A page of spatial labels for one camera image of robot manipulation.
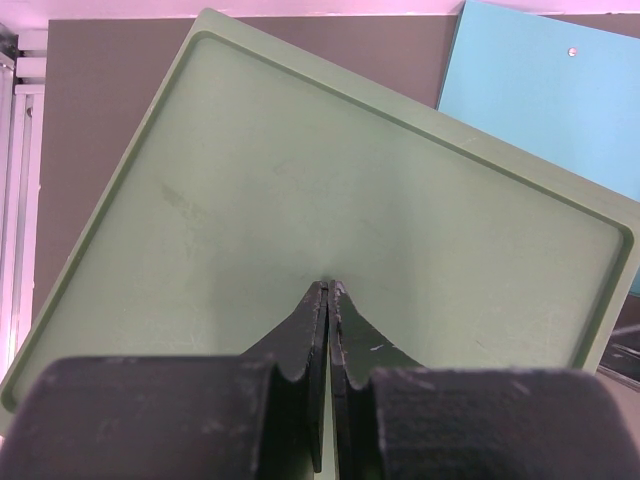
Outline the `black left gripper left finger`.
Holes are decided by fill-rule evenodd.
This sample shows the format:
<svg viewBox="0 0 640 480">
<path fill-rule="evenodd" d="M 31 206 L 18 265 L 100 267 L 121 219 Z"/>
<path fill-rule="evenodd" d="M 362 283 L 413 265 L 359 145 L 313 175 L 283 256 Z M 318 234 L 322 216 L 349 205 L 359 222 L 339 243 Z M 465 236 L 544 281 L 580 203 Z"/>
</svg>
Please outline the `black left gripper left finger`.
<svg viewBox="0 0 640 480">
<path fill-rule="evenodd" d="M 1 449 L 5 479 L 310 479 L 322 468 L 328 293 L 234 356 L 52 363 Z"/>
</svg>

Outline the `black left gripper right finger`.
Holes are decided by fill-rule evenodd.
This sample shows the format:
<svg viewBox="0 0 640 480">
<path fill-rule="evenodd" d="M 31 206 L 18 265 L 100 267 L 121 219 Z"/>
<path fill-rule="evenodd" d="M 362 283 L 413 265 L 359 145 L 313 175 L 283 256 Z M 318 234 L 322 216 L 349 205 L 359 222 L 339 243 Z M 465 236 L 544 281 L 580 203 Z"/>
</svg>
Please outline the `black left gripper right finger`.
<svg viewBox="0 0 640 480">
<path fill-rule="evenodd" d="M 603 384 L 573 369 L 429 369 L 328 293 L 340 479 L 635 479 L 639 452 Z"/>
</svg>

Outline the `three-tier drawer organizer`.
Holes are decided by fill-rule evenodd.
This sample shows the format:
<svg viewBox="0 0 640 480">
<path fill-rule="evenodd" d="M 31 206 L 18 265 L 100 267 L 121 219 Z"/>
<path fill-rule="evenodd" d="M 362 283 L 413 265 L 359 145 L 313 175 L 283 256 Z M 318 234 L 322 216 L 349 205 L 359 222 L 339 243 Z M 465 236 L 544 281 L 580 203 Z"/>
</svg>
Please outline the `three-tier drawer organizer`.
<svg viewBox="0 0 640 480">
<path fill-rule="evenodd" d="M 71 357 L 234 356 L 315 282 L 429 369 L 594 372 L 636 203 L 206 9 L 1 386 Z"/>
</svg>

